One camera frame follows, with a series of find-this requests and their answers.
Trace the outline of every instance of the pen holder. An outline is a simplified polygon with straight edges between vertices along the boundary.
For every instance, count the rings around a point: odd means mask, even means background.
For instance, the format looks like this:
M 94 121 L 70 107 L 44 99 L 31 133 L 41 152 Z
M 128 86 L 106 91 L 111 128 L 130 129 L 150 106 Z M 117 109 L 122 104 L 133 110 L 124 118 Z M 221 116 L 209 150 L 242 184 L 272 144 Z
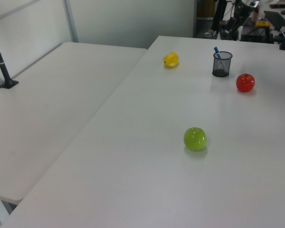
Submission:
M 229 75 L 232 54 L 226 51 L 220 51 L 213 55 L 213 71 L 216 77 L 226 77 Z

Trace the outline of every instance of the tabletop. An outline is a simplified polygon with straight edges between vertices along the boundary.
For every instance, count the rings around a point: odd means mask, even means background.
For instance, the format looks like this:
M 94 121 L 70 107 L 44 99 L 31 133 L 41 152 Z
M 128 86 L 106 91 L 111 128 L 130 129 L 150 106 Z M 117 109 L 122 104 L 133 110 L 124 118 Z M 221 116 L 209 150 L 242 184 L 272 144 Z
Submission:
M 212 75 L 215 46 L 233 54 L 228 77 Z M 179 65 L 164 67 L 172 51 Z M 205 131 L 203 150 L 185 147 L 190 127 Z M 285 228 L 285 51 L 158 37 L 9 227 Z
M 0 199 L 18 204 L 145 53 L 65 43 L 0 89 Z

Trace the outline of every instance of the blue pen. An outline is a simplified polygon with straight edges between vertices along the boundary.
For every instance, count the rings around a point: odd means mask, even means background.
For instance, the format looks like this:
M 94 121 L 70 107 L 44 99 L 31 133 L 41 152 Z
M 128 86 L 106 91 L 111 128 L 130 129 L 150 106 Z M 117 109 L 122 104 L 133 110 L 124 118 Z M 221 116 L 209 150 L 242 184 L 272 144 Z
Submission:
M 218 55 L 218 59 L 222 59 L 220 54 L 219 54 L 218 47 L 215 47 L 214 50 L 215 50 L 215 53 Z
M 220 54 L 219 54 L 219 49 L 218 49 L 218 47 L 214 47 L 214 50 L 215 50 L 215 53 L 216 53 L 217 56 L 218 56 L 218 59 L 222 59 L 222 57 L 221 57 Z M 223 62 L 223 61 L 220 61 L 220 64 L 223 66 L 223 69 L 226 71 L 227 68 L 226 68 L 224 62 Z

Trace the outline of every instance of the wall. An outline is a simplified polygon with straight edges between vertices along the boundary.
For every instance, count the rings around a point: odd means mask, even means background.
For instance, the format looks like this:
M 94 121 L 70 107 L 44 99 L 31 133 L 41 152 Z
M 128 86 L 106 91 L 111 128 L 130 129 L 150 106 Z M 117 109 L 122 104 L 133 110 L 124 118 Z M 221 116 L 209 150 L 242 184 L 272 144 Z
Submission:
M 82 43 L 149 48 L 159 36 L 193 37 L 196 0 L 66 0 Z
M 63 0 L 35 1 L 0 19 L 0 51 L 13 78 L 59 44 L 71 41 Z M 3 84 L 0 71 L 0 83 Z
M 32 2 L 39 0 L 0 0 L 0 17 L 2 15 L 10 14 L 14 10 L 18 11 L 23 6 L 30 5 Z

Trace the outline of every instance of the apple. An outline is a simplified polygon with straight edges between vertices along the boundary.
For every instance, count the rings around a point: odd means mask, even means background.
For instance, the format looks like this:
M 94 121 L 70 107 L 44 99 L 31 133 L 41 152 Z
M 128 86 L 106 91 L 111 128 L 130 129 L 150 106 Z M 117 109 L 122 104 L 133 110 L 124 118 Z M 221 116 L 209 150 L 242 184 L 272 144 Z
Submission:
M 250 74 L 237 77 L 237 89 L 243 93 L 249 92 L 255 86 L 255 78 Z
M 189 128 L 184 134 L 184 143 L 190 150 L 199 151 L 206 146 L 206 142 L 206 134 L 201 128 Z

